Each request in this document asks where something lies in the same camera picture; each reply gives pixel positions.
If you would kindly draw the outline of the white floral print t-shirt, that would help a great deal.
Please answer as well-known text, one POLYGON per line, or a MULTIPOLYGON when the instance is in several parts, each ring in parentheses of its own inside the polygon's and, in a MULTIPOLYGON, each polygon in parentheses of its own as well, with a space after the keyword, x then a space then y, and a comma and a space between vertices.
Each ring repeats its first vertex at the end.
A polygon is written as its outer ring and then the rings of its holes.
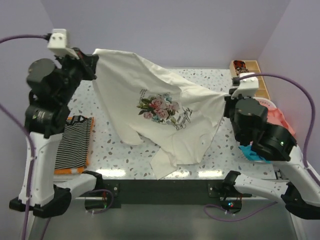
POLYGON ((202 161, 220 126, 225 94, 195 84, 133 52, 96 49, 93 89, 119 138, 159 146, 157 179, 202 161))

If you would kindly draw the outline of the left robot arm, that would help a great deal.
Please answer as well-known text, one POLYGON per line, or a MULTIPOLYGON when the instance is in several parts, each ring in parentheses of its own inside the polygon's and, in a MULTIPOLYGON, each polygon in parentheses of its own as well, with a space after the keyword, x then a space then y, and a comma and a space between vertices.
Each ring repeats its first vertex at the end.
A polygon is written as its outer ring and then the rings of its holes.
POLYGON ((74 52, 75 56, 42 58, 29 66, 29 106, 22 127, 27 162, 20 194, 9 202, 11 210, 48 219, 63 215, 73 199, 87 192, 99 196, 104 190, 102 175, 88 170, 54 184, 56 154, 70 114, 68 104, 81 81, 96 79, 99 60, 97 54, 84 54, 79 48, 74 52))

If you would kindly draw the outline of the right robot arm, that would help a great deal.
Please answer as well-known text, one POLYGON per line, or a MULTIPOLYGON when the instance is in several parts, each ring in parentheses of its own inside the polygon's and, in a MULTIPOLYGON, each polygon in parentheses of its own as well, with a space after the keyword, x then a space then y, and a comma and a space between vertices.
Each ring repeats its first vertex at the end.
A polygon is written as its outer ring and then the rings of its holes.
POLYGON ((305 220, 320 218, 319 175, 303 165, 303 153, 291 133, 267 122, 268 109, 251 97, 224 98, 224 117, 230 119, 235 140, 278 167, 288 182, 268 181, 230 171, 222 182, 225 196, 251 194, 283 204, 305 220))

